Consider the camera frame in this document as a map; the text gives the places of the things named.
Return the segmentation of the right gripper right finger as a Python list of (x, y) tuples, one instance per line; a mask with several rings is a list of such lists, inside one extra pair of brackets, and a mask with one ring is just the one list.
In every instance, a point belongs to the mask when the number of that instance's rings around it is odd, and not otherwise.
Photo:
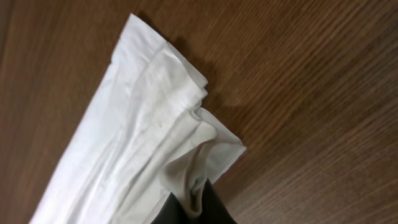
[(237, 224), (218, 197), (209, 179), (203, 189), (201, 207), (202, 211), (198, 217), (200, 224)]

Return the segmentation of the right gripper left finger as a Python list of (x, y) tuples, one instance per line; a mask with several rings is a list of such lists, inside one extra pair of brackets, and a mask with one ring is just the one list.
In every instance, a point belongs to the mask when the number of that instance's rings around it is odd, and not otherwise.
[(180, 202), (173, 193), (170, 193), (151, 224), (187, 224), (188, 221), (188, 216)]

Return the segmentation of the white t-shirt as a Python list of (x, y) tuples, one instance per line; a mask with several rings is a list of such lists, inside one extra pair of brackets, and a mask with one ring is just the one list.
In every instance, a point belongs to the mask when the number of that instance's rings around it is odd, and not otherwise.
[(173, 193), (199, 223), (206, 181), (245, 151), (201, 105), (206, 78), (130, 15), (32, 223), (151, 223)]

